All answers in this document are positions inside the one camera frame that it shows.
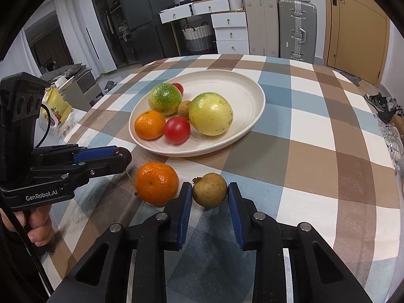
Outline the person's left hand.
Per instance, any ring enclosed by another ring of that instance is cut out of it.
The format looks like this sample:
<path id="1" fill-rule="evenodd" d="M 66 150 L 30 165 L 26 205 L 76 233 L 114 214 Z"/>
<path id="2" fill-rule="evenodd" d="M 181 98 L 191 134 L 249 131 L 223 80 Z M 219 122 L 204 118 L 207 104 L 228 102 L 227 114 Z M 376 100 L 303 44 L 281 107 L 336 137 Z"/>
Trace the person's left hand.
<path id="1" fill-rule="evenodd" d="M 18 221 L 22 226 L 28 224 L 31 230 L 27 233 L 30 241 L 37 247 L 42 247 L 47 245 L 54 235 L 54 229 L 50 217 L 52 205 L 45 205 L 31 210 L 31 214 L 28 220 L 26 220 L 25 215 L 22 211 L 15 212 L 14 215 L 17 217 Z M 10 220 L 1 210 L 1 219 L 6 227 L 4 237 L 6 243 L 11 246 L 12 244 L 17 244 L 20 239 L 16 233 Z"/>

